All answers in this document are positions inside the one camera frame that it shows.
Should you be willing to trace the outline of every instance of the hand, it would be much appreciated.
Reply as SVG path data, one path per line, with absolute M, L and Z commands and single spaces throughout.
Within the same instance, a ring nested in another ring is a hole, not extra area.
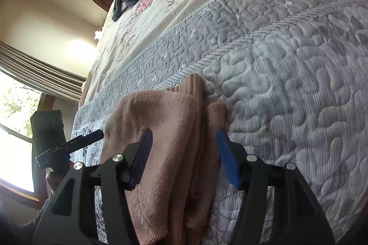
M 73 167 L 73 162 L 69 161 L 69 165 L 70 167 Z M 54 173 L 53 171 L 49 172 L 46 174 L 46 181 L 48 182 L 48 184 L 50 185 L 52 191 L 51 194 L 54 195 L 56 189 L 58 188 L 58 186 L 60 185 L 61 181 L 63 180 L 63 177 Z

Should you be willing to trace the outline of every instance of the pink flower print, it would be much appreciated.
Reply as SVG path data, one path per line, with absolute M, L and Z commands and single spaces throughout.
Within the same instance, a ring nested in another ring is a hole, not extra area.
M 139 7 L 137 9 L 137 13 L 141 13 L 142 11 L 146 10 L 148 7 L 151 6 L 153 0 L 142 0 L 139 3 Z

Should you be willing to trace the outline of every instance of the pleated curtain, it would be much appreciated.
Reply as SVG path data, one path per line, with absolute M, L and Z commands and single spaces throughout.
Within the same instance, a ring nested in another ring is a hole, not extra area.
M 43 93 L 78 102 L 85 77 L 35 59 L 0 41 L 0 70 Z

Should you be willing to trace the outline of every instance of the silver bolt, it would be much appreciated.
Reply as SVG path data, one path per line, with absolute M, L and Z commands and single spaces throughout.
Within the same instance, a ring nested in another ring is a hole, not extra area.
M 82 169 L 82 168 L 83 168 L 83 163 L 82 163 L 82 162 L 74 163 L 73 168 L 74 168 L 75 170 Z
M 113 161 L 114 162 L 120 162 L 122 159 L 123 159 L 123 155 L 122 154 L 113 155 Z
M 295 169 L 297 169 L 297 167 L 295 166 L 295 164 L 294 163 L 291 163 L 291 162 L 289 162 L 289 163 L 286 164 L 286 168 L 289 169 L 289 170 L 295 170 Z
M 257 157 L 255 155 L 247 155 L 248 162 L 255 162 L 257 161 Z

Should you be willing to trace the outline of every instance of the bed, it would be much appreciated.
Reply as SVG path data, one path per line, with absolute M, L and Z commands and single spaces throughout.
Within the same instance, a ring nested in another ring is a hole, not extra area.
M 368 187 L 368 0 L 142 0 L 111 20 L 84 86 L 72 137 L 102 129 L 119 99 L 199 73 L 223 101 L 229 136 L 267 163 L 292 160 L 335 239 Z M 99 163 L 102 142 L 72 159 Z M 270 234 L 272 191 L 263 238 Z M 220 170 L 204 244 L 227 244 L 242 193 Z M 106 241 L 96 190 L 100 239 Z

